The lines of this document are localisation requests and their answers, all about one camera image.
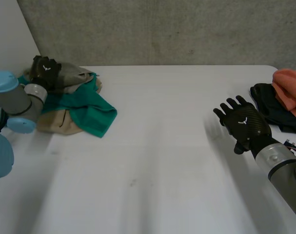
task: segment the black cloth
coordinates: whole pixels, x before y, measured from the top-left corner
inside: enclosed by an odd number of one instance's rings
[[[251,87],[251,96],[269,124],[279,126],[282,132],[296,133],[296,117],[279,103],[271,84],[256,84]]]

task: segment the robotic hand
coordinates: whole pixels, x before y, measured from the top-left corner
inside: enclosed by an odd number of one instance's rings
[[[41,114],[47,91],[54,88],[61,65],[48,57],[36,56],[30,70],[30,83],[24,88],[8,71],[0,72],[0,107],[8,118],[0,124],[16,133],[31,133]],[[9,141],[0,134],[0,178],[10,173],[14,154]]]
[[[253,104],[237,96],[231,98],[214,113],[236,140],[235,153],[251,150],[257,165],[296,214],[296,156],[283,144],[272,138],[269,125]]]
[[[240,104],[231,98],[227,99],[233,109],[225,103],[220,105],[225,114],[216,108],[213,111],[219,117],[221,125],[237,140],[235,153],[240,155],[251,149],[250,144],[255,139],[261,136],[271,138],[271,129],[251,103],[246,102],[241,96],[236,96],[236,99]]]

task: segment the gray cloth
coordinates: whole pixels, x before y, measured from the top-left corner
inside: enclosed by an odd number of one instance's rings
[[[71,94],[74,93],[80,85],[87,83],[93,79],[90,76],[91,71],[78,67],[69,62],[61,62],[61,71],[56,80],[56,89],[52,93]],[[29,78],[29,69],[24,71],[23,75],[26,80]]]

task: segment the cloth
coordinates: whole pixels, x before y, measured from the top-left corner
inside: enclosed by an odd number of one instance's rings
[[[97,137],[103,137],[117,116],[117,111],[97,93],[97,75],[95,73],[90,75],[93,79],[82,84],[72,94],[49,93],[42,114],[69,110],[71,119],[80,129]],[[23,77],[19,78],[19,82],[28,83]]]
[[[282,69],[273,75],[277,100],[296,117],[296,71]]]
[[[258,111],[269,124],[277,125],[282,132],[296,133],[296,117],[276,99],[276,92],[271,84],[256,84],[250,91]]]
[[[69,110],[50,111],[42,114],[37,121],[36,128],[40,132],[60,133],[63,135],[83,131],[73,122]]]
[[[55,89],[51,93],[71,94],[75,92],[82,84],[93,79],[90,75],[91,71],[78,67],[68,62],[61,62],[61,71],[56,80]],[[23,75],[27,81],[29,78],[30,69],[25,70]]]

